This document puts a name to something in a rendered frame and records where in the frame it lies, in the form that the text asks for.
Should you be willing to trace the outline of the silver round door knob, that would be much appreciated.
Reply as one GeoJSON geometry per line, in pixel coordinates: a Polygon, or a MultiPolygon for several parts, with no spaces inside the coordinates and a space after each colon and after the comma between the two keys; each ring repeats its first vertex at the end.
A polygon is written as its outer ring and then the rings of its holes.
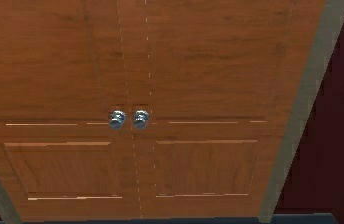
{"type": "Polygon", "coordinates": [[[110,114],[109,126],[113,130],[122,128],[126,120],[126,114],[123,111],[115,110],[110,114]]]}
{"type": "Polygon", "coordinates": [[[145,129],[149,120],[149,113],[145,110],[136,111],[133,125],[136,129],[145,129]]]}

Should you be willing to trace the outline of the brown wooden door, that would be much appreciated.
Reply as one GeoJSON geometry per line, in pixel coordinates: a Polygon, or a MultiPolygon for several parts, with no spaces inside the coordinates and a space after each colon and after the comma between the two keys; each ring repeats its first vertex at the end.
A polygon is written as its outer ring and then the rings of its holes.
{"type": "Polygon", "coordinates": [[[140,214],[117,0],[0,0],[5,224],[140,214]]]}
{"type": "Polygon", "coordinates": [[[258,216],[326,0],[119,0],[144,218],[258,216]]]}

